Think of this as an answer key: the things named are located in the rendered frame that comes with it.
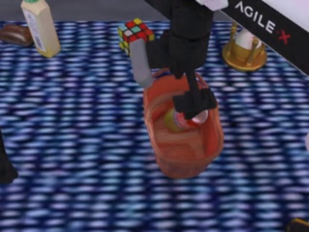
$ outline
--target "bottle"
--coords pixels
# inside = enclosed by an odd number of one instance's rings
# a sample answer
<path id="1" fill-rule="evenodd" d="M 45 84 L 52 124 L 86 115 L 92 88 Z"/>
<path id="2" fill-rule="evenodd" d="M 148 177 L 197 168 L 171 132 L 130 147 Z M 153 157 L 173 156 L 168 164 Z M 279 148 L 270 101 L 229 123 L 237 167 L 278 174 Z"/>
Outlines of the bottle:
<path id="1" fill-rule="evenodd" d="M 23 0 L 21 8 L 38 52 L 48 58 L 60 51 L 50 9 L 45 0 Z"/>
<path id="2" fill-rule="evenodd" d="M 169 131 L 180 132 L 198 128 L 208 118 L 208 110 L 204 110 L 194 118 L 186 120 L 184 113 L 179 113 L 175 108 L 170 109 L 164 116 L 164 122 Z"/>

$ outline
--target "blue carpet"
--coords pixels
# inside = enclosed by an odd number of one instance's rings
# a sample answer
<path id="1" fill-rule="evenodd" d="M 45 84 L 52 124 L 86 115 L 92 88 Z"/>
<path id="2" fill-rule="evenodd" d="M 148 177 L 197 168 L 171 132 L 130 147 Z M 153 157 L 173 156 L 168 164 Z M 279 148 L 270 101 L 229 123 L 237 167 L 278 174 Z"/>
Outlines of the blue carpet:
<path id="1" fill-rule="evenodd" d="M 0 43 L 0 127 L 20 174 L 0 187 L 0 231 L 283 232 L 309 219 L 309 79 L 271 50 L 255 73 L 229 68 L 230 23 L 215 23 L 198 72 L 219 101 L 225 148 L 198 177 L 171 180 L 119 24 L 56 23 L 62 51 L 51 59 Z"/>

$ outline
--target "orange basket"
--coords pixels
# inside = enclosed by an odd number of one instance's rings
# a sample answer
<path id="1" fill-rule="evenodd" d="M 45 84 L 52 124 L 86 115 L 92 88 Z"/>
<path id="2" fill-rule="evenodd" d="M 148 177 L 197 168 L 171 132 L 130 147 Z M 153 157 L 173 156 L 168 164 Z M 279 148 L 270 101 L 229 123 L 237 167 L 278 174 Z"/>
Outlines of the orange basket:
<path id="1" fill-rule="evenodd" d="M 158 77 L 168 69 L 153 74 Z M 208 88 L 196 73 L 199 88 Z M 200 174 L 221 153 L 224 133 L 220 124 L 218 106 L 209 110 L 206 122 L 194 130 L 170 132 L 164 123 L 164 114 L 174 107 L 172 97 L 189 90 L 184 77 L 175 79 L 167 74 L 156 79 L 144 90 L 144 120 L 155 159 L 161 171 L 170 178 L 190 178 Z"/>

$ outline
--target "rubik's cube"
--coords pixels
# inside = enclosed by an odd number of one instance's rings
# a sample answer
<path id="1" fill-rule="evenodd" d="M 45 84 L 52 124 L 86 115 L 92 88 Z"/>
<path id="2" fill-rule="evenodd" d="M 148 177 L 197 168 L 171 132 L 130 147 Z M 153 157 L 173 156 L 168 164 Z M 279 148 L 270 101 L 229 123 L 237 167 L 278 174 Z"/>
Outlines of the rubik's cube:
<path id="1" fill-rule="evenodd" d="M 145 42 L 155 39 L 155 35 L 139 18 L 127 22 L 118 28 L 119 46 L 130 55 L 129 44 L 138 39 L 144 39 Z"/>

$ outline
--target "yellow square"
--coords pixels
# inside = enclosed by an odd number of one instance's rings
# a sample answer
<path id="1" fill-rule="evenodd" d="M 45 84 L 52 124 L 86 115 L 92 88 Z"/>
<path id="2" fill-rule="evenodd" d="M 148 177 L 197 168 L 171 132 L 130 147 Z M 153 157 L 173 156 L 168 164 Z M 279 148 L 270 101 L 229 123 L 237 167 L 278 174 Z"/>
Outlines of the yellow square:
<path id="1" fill-rule="evenodd" d="M 155 35 L 152 34 L 152 35 L 148 36 L 148 38 L 149 38 L 149 41 L 155 40 Z"/>
<path id="2" fill-rule="evenodd" d="M 124 49 L 125 49 L 123 43 L 119 43 L 119 47 L 121 48 L 121 50 L 124 50 Z"/>
<path id="3" fill-rule="evenodd" d="M 142 21 L 139 18 L 135 18 L 133 22 L 137 25 L 142 23 Z"/>
<path id="4" fill-rule="evenodd" d="M 124 45 L 126 48 L 129 48 L 129 44 L 126 41 L 124 42 Z"/>
<path id="5" fill-rule="evenodd" d="M 122 31 L 120 30 L 120 28 L 118 28 L 118 35 L 119 35 L 120 37 L 123 37 L 123 33 L 122 33 Z"/>

